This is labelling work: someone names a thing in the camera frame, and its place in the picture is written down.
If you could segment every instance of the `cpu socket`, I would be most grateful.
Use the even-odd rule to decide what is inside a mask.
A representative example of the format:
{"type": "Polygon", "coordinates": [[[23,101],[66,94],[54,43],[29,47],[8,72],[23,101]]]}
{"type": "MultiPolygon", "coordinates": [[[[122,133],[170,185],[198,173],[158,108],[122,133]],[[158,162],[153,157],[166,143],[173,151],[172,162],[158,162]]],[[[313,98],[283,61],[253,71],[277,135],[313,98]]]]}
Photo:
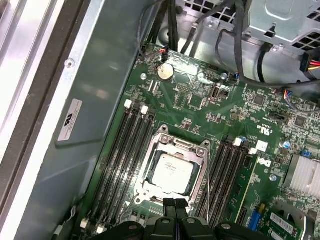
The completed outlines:
{"type": "Polygon", "coordinates": [[[170,135],[168,126],[162,125],[143,160],[135,184],[135,204],[149,201],[162,205],[164,198],[186,199],[191,209],[205,178],[210,149],[210,141],[194,144],[170,135]]]}

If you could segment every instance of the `blue connector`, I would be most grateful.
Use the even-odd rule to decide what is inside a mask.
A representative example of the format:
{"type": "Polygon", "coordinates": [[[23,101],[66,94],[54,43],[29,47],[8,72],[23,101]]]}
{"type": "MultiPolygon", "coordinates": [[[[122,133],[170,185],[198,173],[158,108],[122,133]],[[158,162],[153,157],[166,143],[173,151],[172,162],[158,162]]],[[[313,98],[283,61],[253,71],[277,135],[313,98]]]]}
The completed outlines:
{"type": "Polygon", "coordinates": [[[312,152],[304,150],[301,152],[301,156],[302,157],[306,157],[306,158],[311,158],[312,157],[312,152]]]}
{"type": "Polygon", "coordinates": [[[250,218],[248,229],[256,232],[259,226],[260,219],[261,219],[261,214],[258,213],[256,210],[254,210],[250,218]]]}

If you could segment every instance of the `red wire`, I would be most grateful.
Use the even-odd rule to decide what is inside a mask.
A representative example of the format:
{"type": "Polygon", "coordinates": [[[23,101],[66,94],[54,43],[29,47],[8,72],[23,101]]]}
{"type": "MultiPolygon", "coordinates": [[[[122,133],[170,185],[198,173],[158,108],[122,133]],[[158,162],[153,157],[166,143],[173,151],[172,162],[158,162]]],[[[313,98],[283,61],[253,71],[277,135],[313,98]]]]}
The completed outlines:
{"type": "Polygon", "coordinates": [[[310,65],[320,67],[320,62],[311,62],[310,65]]]}

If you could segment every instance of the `side panel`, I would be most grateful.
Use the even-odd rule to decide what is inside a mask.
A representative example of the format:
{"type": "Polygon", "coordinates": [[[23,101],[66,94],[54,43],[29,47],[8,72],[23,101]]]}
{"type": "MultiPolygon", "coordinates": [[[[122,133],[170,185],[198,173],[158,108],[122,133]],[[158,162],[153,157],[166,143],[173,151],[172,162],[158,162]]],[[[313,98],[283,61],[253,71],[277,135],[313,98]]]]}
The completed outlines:
{"type": "Polygon", "coordinates": [[[68,208],[86,192],[120,93],[136,58],[139,16],[147,2],[105,1],[43,160],[16,240],[50,239],[68,208]],[[70,139],[58,141],[73,99],[82,101],[81,109],[70,139]]]}

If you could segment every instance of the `heatsink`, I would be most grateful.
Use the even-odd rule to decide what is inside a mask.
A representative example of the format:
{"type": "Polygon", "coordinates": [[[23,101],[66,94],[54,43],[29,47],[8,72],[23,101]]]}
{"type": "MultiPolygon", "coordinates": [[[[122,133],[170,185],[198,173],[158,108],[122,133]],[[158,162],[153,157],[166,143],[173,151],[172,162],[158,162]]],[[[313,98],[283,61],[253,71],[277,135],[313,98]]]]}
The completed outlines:
{"type": "Polygon", "coordinates": [[[294,192],[320,198],[320,162],[294,155],[283,186],[294,192]]]}

